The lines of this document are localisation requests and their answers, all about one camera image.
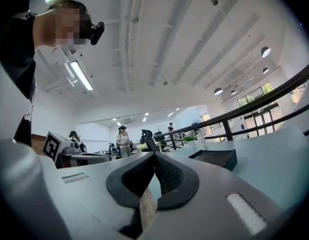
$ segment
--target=gray plastic panel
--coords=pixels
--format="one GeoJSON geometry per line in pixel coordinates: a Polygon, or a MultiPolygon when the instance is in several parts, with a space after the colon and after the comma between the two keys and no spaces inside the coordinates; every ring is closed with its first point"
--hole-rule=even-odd
{"type": "MultiPolygon", "coordinates": [[[[135,210],[116,203],[106,179],[146,154],[57,170],[51,158],[23,144],[0,141],[0,192],[36,239],[129,239],[118,231],[131,223],[135,210]],[[71,176],[76,180],[66,183],[71,176]]],[[[226,199],[233,193],[244,197],[269,224],[281,213],[231,171],[178,155],[160,156],[191,168],[199,178],[198,190],[184,206],[158,211],[138,239],[249,239],[252,235],[226,199]]]]}

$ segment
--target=person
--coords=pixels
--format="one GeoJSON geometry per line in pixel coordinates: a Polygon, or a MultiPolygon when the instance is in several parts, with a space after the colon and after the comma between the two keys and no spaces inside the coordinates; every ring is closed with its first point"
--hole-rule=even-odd
{"type": "Polygon", "coordinates": [[[120,154],[121,157],[126,158],[126,157],[130,157],[131,156],[131,150],[130,150],[130,140],[129,140],[129,135],[126,131],[126,127],[125,126],[120,126],[119,127],[119,134],[116,138],[117,144],[120,148],[120,154]]]}
{"type": "Polygon", "coordinates": [[[72,130],[70,132],[69,138],[71,138],[72,142],[77,142],[78,143],[78,146],[81,149],[81,152],[87,152],[86,145],[83,142],[80,143],[80,138],[79,138],[79,136],[78,136],[78,134],[77,134],[77,132],[75,130],[72,130]]]}
{"type": "Polygon", "coordinates": [[[173,123],[169,123],[168,132],[172,132],[174,130],[173,123]]]}
{"type": "Polygon", "coordinates": [[[29,0],[20,4],[22,11],[17,9],[13,11],[15,14],[5,16],[8,19],[0,28],[0,62],[29,101],[14,139],[31,146],[31,119],[37,90],[35,51],[42,46],[84,44],[91,35],[91,19],[87,8],[75,0],[55,0],[39,15],[29,10],[29,0]]]}

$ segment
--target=railing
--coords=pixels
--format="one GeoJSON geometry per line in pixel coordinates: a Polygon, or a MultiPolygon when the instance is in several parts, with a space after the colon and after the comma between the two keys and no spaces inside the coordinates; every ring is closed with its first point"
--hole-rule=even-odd
{"type": "MultiPolygon", "coordinates": [[[[269,103],[276,101],[277,99],[281,98],[282,96],[289,94],[292,90],[294,90],[295,88],[297,88],[298,86],[302,85],[304,82],[306,82],[309,79],[309,64],[303,69],[301,70],[299,73],[297,73],[294,77],[292,77],[291,79],[289,79],[287,82],[283,83],[282,85],[280,85],[279,87],[277,87],[276,89],[274,89],[273,91],[265,94],[264,96],[242,106],[239,107],[235,110],[232,110],[228,113],[219,115],[217,117],[214,117],[208,121],[203,121],[203,122],[199,122],[196,123],[194,125],[179,129],[179,130],[175,130],[173,132],[167,132],[167,133],[163,133],[160,135],[156,135],[156,138],[162,138],[165,137],[165,140],[163,141],[170,141],[171,144],[169,144],[169,148],[173,148],[174,150],[176,150],[177,148],[180,148],[180,146],[184,145],[184,142],[182,141],[182,134],[184,134],[185,136],[189,135],[189,134],[193,134],[190,131],[194,131],[196,132],[196,130],[198,129],[202,129],[205,128],[205,131],[207,132],[209,130],[209,128],[211,129],[211,132],[213,131],[212,125],[217,125],[219,124],[219,126],[221,127],[221,124],[223,124],[224,127],[224,134],[220,134],[220,135],[214,135],[214,136],[206,136],[205,139],[216,139],[216,138],[227,138],[228,141],[233,141],[233,136],[236,135],[240,135],[240,134],[246,134],[246,133],[250,133],[250,132],[254,132],[269,126],[273,126],[276,125],[278,123],[281,123],[283,121],[286,121],[288,119],[291,119],[297,115],[300,115],[301,113],[309,110],[309,104],[305,105],[304,107],[298,109],[297,111],[294,111],[288,115],[285,115],[277,120],[253,127],[253,128],[249,128],[249,129],[244,129],[244,130],[240,130],[240,131],[236,131],[236,132],[231,132],[230,126],[229,126],[229,120],[233,119],[233,118],[237,118],[240,117],[242,115],[245,115],[247,113],[250,113],[252,111],[255,111],[265,105],[268,105],[269,103]],[[179,138],[174,139],[173,136],[175,135],[179,135],[179,138]]],[[[309,135],[309,130],[304,132],[305,136],[309,135]]]]}

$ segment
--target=woman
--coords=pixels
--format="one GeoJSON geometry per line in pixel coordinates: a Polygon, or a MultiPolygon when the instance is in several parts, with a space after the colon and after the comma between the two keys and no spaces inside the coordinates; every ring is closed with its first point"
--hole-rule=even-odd
{"type": "Polygon", "coordinates": [[[120,148],[120,154],[123,158],[130,157],[131,151],[129,146],[129,135],[126,132],[126,127],[120,126],[119,127],[119,134],[116,138],[116,142],[120,148]]]}
{"type": "Polygon", "coordinates": [[[79,145],[79,147],[81,149],[81,152],[87,152],[86,145],[83,142],[80,143],[80,138],[79,138],[79,136],[78,136],[76,131],[72,130],[70,132],[69,138],[71,138],[72,142],[77,142],[78,143],[78,145],[79,145]]]}

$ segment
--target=ceiling pipe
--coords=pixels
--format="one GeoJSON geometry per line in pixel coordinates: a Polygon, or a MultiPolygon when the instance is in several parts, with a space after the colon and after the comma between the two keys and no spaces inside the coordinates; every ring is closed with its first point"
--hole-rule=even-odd
{"type": "Polygon", "coordinates": [[[55,82],[53,82],[53,83],[51,83],[51,84],[48,84],[47,86],[45,86],[45,87],[43,88],[44,91],[46,91],[46,92],[48,93],[48,92],[52,91],[53,89],[56,89],[56,88],[58,88],[58,87],[61,87],[61,86],[66,85],[66,84],[67,84],[67,81],[72,85],[72,87],[75,87],[74,84],[75,84],[77,81],[76,81],[76,79],[75,79],[74,74],[71,72],[71,70],[70,70],[68,64],[65,63],[65,64],[63,65],[62,68],[65,68],[65,69],[67,70],[68,75],[65,76],[65,77],[63,77],[63,78],[61,78],[61,79],[59,79],[59,80],[57,80],[57,81],[55,81],[55,82]]]}

